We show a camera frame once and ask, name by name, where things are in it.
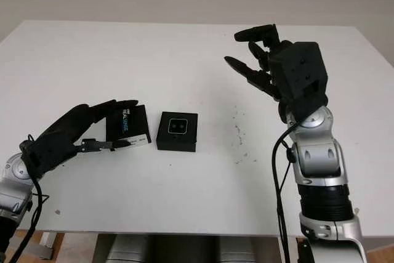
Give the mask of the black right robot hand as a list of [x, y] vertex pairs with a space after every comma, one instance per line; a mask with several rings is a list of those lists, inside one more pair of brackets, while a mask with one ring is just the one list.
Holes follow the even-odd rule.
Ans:
[[268, 94], [278, 102], [278, 113], [281, 121], [286, 122], [286, 104], [282, 103], [282, 95], [276, 86], [270, 68], [270, 56], [291, 45], [290, 41], [280, 41], [275, 24], [255, 26], [234, 34], [238, 42], [247, 42], [248, 49], [259, 63], [259, 70], [249, 68], [244, 62], [230, 56], [224, 60], [237, 73], [246, 78], [247, 82]]

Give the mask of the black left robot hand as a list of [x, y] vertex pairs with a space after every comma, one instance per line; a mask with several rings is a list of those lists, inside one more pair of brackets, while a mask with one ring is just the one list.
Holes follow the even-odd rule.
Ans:
[[84, 139], [81, 145], [74, 143], [91, 127], [105, 117], [124, 107], [134, 107], [136, 100], [115, 99], [89, 106], [79, 104], [52, 123], [37, 139], [24, 140], [20, 145], [23, 160], [31, 179], [40, 179], [58, 165], [75, 157], [78, 153], [99, 152], [103, 149], [114, 151], [128, 147], [126, 140], [109, 142]]

